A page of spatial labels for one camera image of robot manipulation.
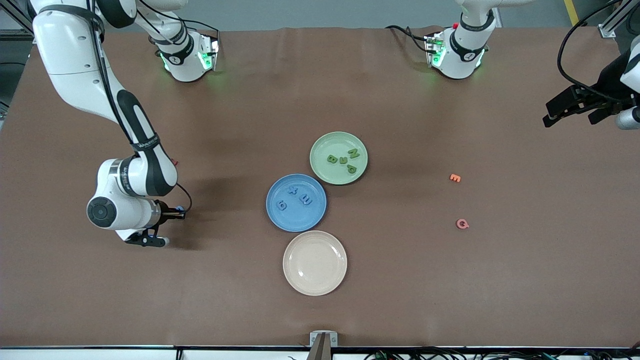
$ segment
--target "gray floor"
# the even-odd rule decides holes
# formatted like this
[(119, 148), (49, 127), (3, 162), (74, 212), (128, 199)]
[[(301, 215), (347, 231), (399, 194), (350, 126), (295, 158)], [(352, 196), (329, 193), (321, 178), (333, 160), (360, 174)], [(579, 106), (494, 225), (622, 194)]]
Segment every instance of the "gray floor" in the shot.
[[(574, 3), (578, 14), (584, 16), (605, 0), (574, 0)], [(453, 0), (190, 0), (177, 13), (222, 31), (383, 28), (391, 24), (420, 28), (433, 24), (448, 26), (460, 18), (460, 8)], [(505, 27), (571, 26), (563, 0), (537, 0), (517, 8), (502, 8), (500, 14)], [(602, 14), (591, 24), (597, 24), (606, 15)], [(13, 27), (15, 24), (0, 11), (0, 29)], [(141, 29), (131, 26), (124, 31)], [(628, 48), (632, 37), (624, 29), (618, 33), (621, 48)], [(0, 62), (24, 63), (30, 49), (29, 42), (0, 41)], [(0, 65), (0, 101), (10, 104), (21, 74), (19, 65)]]

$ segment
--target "black cable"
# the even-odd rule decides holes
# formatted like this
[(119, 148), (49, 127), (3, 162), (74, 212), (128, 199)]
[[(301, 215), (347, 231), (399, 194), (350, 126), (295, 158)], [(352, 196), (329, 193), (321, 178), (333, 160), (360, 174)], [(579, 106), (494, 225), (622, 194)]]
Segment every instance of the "black cable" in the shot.
[(133, 144), (133, 140), (131, 136), (129, 136), (129, 132), (127, 132), (127, 128), (124, 126), (122, 122), (122, 118), (120, 117), (120, 113), (118, 112), (118, 106), (113, 98), (113, 93), (111, 92), (111, 86), (109, 85), (109, 76), (107, 71), (107, 65), (104, 61), (104, 57), (101, 55), (100, 47), (102, 46), (100, 43), (100, 36), (98, 35), (98, 30), (94, 22), (89, 22), (89, 27), (92, 32), (93, 37), (93, 54), (95, 55), (95, 59), (98, 62), (98, 73), (100, 74), (100, 79), (102, 80), (102, 85), (104, 87), (104, 93), (106, 94), (107, 100), (109, 101), (109, 106), (111, 107), (111, 111), (113, 111), (113, 116), (118, 121), (118, 125), (122, 132), (127, 137), (129, 143)]
[(609, 95), (603, 94), (602, 92), (599, 92), (598, 90), (595, 90), (594, 88), (592, 88), (591, 86), (588, 86), (584, 83), (581, 83), (580, 81), (577, 81), (576, 79), (572, 78), (571, 76), (569, 76), (569, 74), (567, 74), (563, 67), (562, 67), (562, 55), (564, 53), (564, 47), (566, 46), (567, 41), (569, 40), (569, 38), (571, 37), (571, 35), (573, 34), (573, 32), (586, 24), (587, 20), (589, 20), (592, 16), (594, 16), (595, 14), (601, 12), (602, 10), (612, 6), (615, 3), (618, 3), (620, 0), (611, 0), (609, 1), (607, 4), (599, 7), (598, 9), (594, 10), (593, 12), (591, 12), (589, 15), (587, 15), (586, 17), (584, 17), (583, 19), (581, 19), (580, 21), (578, 21), (578, 23), (576, 23), (576, 25), (574, 25), (571, 30), (569, 30), (569, 32), (566, 34), (566, 36), (564, 37), (564, 40), (562, 41), (562, 44), (560, 44), (560, 50), (558, 51), (558, 58), (557, 58), (557, 66), (558, 66), (558, 70), (560, 71), (560, 75), (562, 75), (565, 79), (567, 79), (569, 82), (573, 83), (574, 85), (578, 85), (580, 87), (582, 87), (585, 90), (588, 90), (596, 95), (602, 96), (605, 99), (609, 100), (609, 101), (613, 101), (613, 102), (621, 102), (621, 99), (616, 99), (614, 97), (611, 97)]
[(140, 15), (140, 17), (141, 17), (141, 18), (142, 18), (142, 19), (143, 19), (147, 24), (149, 24), (149, 26), (151, 26), (151, 28), (152, 28), (153, 30), (155, 30), (155, 31), (156, 31), (156, 33), (159, 33), (159, 34), (160, 34), (160, 36), (162, 36), (162, 34), (160, 33), (160, 30), (158, 30), (158, 28), (157, 28), (157, 27), (155, 27), (155, 26), (154, 26), (154, 25), (153, 25), (149, 20), (147, 20), (147, 18), (146, 18), (144, 15), (142, 15), (142, 13), (140, 12), (140, 10), (137, 10), (137, 12), (138, 12), (138, 15)]
[(404, 358), (398, 353), (390, 352), (389, 354), (394, 358), (394, 360), (404, 360)]
[[(418, 40), (424, 41), (424, 37), (415, 36), (411, 32), (411, 29), (408, 26), (406, 27), (406, 29), (403, 29), (403, 28), (399, 27), (398, 25), (389, 25), (385, 29), (398, 29), (398, 30), (402, 31), (403, 34), (405, 34), (406, 36), (410, 37), (411, 40), (413, 40), (413, 43), (418, 47), (418, 49), (424, 51), (425, 53), (436, 54), (436, 51), (425, 49), (424, 47), (420, 46), (420, 44), (418, 44)], [(427, 34), (427, 35), (425, 35), (425, 37), (429, 37), (429, 36), (434, 35), (436, 33), (439, 33), (439, 31), (436, 31), (435, 33)]]
[(153, 11), (154, 13), (157, 13), (157, 14), (162, 15), (164, 17), (167, 17), (169, 19), (178, 20), (178, 21), (182, 21), (182, 22), (191, 22), (193, 24), (200, 24), (200, 25), (206, 26), (209, 29), (212, 29), (212, 30), (214, 30), (216, 32), (216, 39), (220, 38), (220, 30), (218, 30), (217, 28), (214, 28), (213, 26), (211, 26), (209, 24), (205, 24), (204, 22), (200, 22), (200, 21), (196, 21), (196, 20), (187, 20), (187, 19), (181, 19), (180, 17), (172, 17), (172, 16), (169, 16), (169, 15), (167, 15), (167, 14), (165, 14), (165, 13), (163, 13), (163, 12), (161, 12), (159, 10), (156, 10), (153, 7), (149, 6), (149, 4), (144, 2), (144, 0), (139, 0), (139, 1), (140, 1), (140, 3), (142, 5), (146, 6), (147, 8), (149, 8), (149, 10)]
[(633, 360), (629, 355), (623, 354), (619, 350), (616, 350), (615, 355), (616, 355), (617, 359), (622, 359), (622, 358), (626, 357), (627, 360)]
[(627, 31), (628, 31), (631, 35), (634, 35), (634, 36), (638, 36), (638, 35), (640, 35), (640, 31), (639, 31), (639, 30), (634, 29), (634, 28), (631, 26), (631, 20), (633, 19), (634, 14), (636, 13), (636, 11), (638, 10), (638, 8), (639, 8), (639, 7), (640, 7), (640, 3), (639, 3), (639, 4), (637, 4), (637, 5), (635, 5), (635, 6), (634, 6), (634, 8), (633, 8), (633, 9), (631, 9), (631, 11), (629, 12), (629, 14), (627, 15), (627, 21), (626, 21), (626, 23), (625, 23), (625, 25), (626, 25), (626, 27), (627, 27)]
[(491, 357), (490, 360), (510, 360), (510, 359), (532, 360), (532, 359), (535, 359), (535, 358), (540, 359), (540, 356), (537, 356), (535, 354), (525, 355), (525, 354), (523, 354), (521, 352), (512, 351), (512, 352), (490, 352), (488, 354), (483, 354), (480, 357), (480, 360), (484, 360), (488, 356), (496, 356), (496, 357)]
[(561, 357), (565, 352), (567, 352), (567, 351), (569, 351), (569, 349), (567, 349), (567, 348), (566, 348), (566, 349), (564, 349), (560, 354), (558, 354), (558, 355), (554, 356), (554, 358), (556, 358), (556, 359), (560, 358), (560, 357)]
[(418, 354), (417, 351), (414, 350), (407, 350), (407, 355), (409, 355), (409, 360), (421, 360), (420, 359), (420, 354)]
[(189, 212), (189, 210), (191, 210), (191, 207), (193, 206), (193, 199), (191, 198), (191, 194), (189, 194), (189, 192), (182, 185), (180, 185), (180, 183), (175, 183), (175, 185), (178, 186), (180, 189), (182, 189), (182, 191), (189, 198), (189, 206), (187, 207), (187, 210), (184, 210), (184, 213), (186, 214)]
[(450, 349), (447, 349), (447, 351), (449, 352), (449, 356), (451, 356), (451, 357), (453, 357), (455, 359), (457, 359), (458, 357), (455, 356), (454, 354), (458, 354), (458, 355), (460, 355), (462, 357), (462, 359), (467, 360), (467, 357), (464, 356), (461, 352), (459, 352), (457, 350), (454, 350), (454, 349), (450, 348)]
[(370, 357), (372, 357), (373, 355), (377, 354), (378, 352), (374, 352), (373, 354), (369, 354), (367, 356), (365, 356), (365, 358), (363, 360), (369, 360)]
[(450, 352), (448, 352), (445, 349), (442, 348), (437, 348), (437, 347), (428, 347), (428, 348), (422, 348), (421, 349), (423, 354), (433, 354), (429, 359), (426, 359), (422, 354), (420, 355), (420, 358), (422, 360), (434, 360), (436, 357), (441, 357), (443, 360), (449, 360), (447, 358), (447, 355), (451, 356), (452, 359), (454, 358), (454, 356), (452, 356), (452, 354)]

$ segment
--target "brown table surface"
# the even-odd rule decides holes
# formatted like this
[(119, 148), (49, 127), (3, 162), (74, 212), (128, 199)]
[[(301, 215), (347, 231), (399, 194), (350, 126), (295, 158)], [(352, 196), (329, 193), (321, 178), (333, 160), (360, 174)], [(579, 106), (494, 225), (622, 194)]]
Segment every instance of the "brown table surface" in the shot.
[[(333, 329), (342, 345), (631, 345), (640, 135), (585, 116), (543, 127), (568, 86), (565, 33), (498, 29), (463, 81), (389, 30), (225, 33), (223, 71), (194, 83), (174, 81), (146, 35), (109, 36), (194, 198), (161, 228), (169, 249), (89, 223), (98, 166), (131, 150), (58, 97), (34, 50), (0, 137), (0, 344), (295, 345)], [(616, 53), (581, 29), (566, 63), (589, 83)], [(295, 234), (264, 199), (279, 177), (312, 174), (309, 149), (330, 131), (357, 135), (370, 162), (356, 183), (324, 185), (316, 229), (349, 268), (307, 297), (282, 273)], [(179, 190), (167, 201), (186, 204)]]

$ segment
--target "beige plate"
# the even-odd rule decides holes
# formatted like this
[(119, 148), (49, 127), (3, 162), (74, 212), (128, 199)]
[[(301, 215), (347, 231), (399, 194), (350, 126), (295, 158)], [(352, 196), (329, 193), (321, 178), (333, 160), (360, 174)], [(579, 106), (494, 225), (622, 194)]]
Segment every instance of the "beige plate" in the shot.
[(296, 236), (282, 260), (289, 284), (309, 296), (335, 290), (347, 272), (347, 253), (335, 236), (324, 231), (307, 231)]

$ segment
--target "green plate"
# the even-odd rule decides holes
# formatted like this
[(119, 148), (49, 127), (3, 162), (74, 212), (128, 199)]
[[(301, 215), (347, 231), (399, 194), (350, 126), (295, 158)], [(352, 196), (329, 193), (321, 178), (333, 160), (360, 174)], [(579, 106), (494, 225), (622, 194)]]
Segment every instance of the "green plate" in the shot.
[(316, 140), (309, 154), (316, 175), (334, 185), (356, 181), (367, 168), (367, 148), (357, 137), (342, 131), (328, 133)]

